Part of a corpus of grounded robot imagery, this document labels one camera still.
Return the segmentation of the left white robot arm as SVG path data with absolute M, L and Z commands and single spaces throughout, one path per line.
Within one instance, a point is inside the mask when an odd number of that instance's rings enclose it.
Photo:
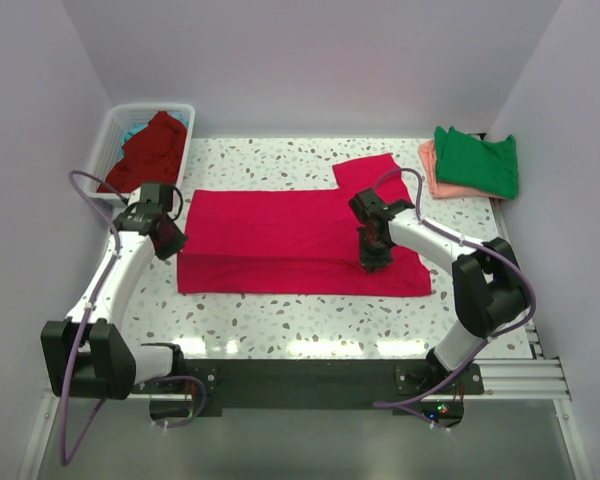
M 185 246 L 187 238 L 176 224 L 183 205 L 176 186 L 149 182 L 110 220 L 106 252 L 94 277 L 65 318 L 47 322 L 41 331 L 55 395 L 123 400 L 146 381 L 165 392 L 185 385 L 187 368 L 179 347 L 147 343 L 133 349 L 120 332 L 143 271 Z

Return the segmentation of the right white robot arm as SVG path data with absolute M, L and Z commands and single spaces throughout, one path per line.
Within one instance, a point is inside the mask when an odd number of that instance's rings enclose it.
M 365 271 L 387 269 L 397 258 L 392 250 L 402 248 L 451 276 L 456 321 L 415 377 L 419 398 L 449 392 L 490 341 L 533 317 L 535 291 L 506 240 L 464 236 L 426 218 L 418 204 L 387 203 L 372 188 L 356 194 L 349 207 L 360 223 L 359 260 Z

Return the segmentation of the pink red t-shirt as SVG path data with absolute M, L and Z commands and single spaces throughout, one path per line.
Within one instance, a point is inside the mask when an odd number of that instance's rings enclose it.
M 177 257 L 179 293 L 430 295 L 430 272 L 409 249 L 393 249 L 376 273 L 359 261 L 348 202 L 372 186 L 386 202 L 409 199 L 398 176 L 383 177 L 397 167 L 385 153 L 335 165 L 330 190 L 196 190 Z

